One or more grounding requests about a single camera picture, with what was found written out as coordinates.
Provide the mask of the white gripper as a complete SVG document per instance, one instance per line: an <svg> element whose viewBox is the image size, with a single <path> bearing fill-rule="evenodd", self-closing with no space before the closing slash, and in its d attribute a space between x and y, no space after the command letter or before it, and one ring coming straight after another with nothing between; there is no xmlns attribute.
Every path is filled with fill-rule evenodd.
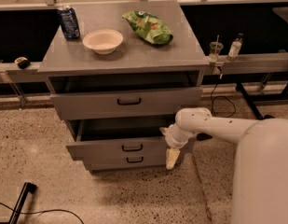
<svg viewBox="0 0 288 224"><path fill-rule="evenodd" d="M167 145L170 147L166 150L166 169L171 170L177 162L180 150L191 138L196 138L195 133L182 130L176 123L168 128L160 127L160 132L164 135Z"/></svg>

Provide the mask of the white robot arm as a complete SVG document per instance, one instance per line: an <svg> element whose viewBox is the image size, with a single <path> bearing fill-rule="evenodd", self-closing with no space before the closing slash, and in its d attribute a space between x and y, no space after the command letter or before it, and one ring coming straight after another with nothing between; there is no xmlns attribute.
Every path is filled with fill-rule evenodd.
<svg viewBox="0 0 288 224"><path fill-rule="evenodd" d="M235 144L231 224L288 224L288 119L219 118L207 108L183 108L160 131L169 170L200 133Z"/></svg>

